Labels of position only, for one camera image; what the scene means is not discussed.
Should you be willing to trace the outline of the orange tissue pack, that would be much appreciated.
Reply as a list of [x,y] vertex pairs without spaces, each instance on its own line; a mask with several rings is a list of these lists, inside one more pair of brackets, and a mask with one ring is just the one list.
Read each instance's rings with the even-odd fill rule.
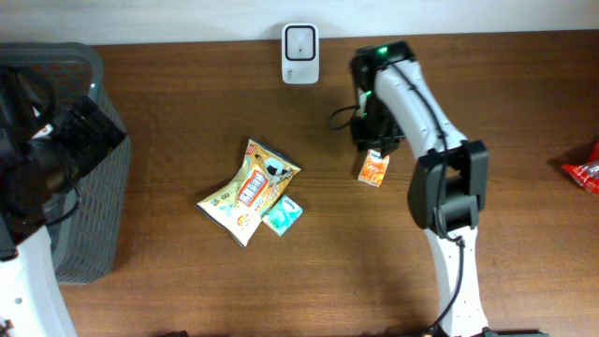
[[379,152],[370,149],[359,171],[358,180],[368,185],[380,187],[387,172],[389,161],[389,155],[382,156]]

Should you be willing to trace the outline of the teal tissue pack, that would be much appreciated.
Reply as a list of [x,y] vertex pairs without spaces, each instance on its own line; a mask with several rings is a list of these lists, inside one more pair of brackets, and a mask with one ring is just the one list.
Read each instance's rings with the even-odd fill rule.
[[278,236],[283,236],[301,217],[303,209],[293,199],[282,196],[263,216],[262,221]]

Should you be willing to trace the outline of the cream blue snack bag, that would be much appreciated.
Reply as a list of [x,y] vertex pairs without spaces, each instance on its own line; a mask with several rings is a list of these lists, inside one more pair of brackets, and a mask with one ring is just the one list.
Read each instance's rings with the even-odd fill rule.
[[236,175],[197,207],[245,247],[264,214],[299,172],[300,167],[284,155],[249,139]]

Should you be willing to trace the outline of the red candy bag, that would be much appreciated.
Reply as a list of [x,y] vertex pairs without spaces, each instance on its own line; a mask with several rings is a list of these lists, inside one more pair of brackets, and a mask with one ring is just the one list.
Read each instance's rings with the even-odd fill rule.
[[561,170],[586,192],[598,195],[598,140],[570,149]]

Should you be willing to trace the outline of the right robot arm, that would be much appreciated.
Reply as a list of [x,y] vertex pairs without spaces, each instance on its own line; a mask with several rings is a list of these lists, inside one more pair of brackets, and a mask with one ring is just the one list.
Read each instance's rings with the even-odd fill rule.
[[444,114],[404,41],[358,49],[350,61],[357,111],[352,140],[387,156],[408,142],[416,161],[410,214],[430,245],[439,287],[439,314],[429,336],[490,332],[479,294],[475,244],[485,207],[489,153]]

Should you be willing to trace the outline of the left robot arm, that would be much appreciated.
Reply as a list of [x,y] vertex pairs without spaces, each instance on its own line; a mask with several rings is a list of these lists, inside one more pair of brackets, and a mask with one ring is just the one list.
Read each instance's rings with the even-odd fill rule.
[[126,139],[88,96],[61,111],[52,85],[28,67],[1,67],[1,333],[73,336],[51,260],[44,211],[53,197],[78,191]]

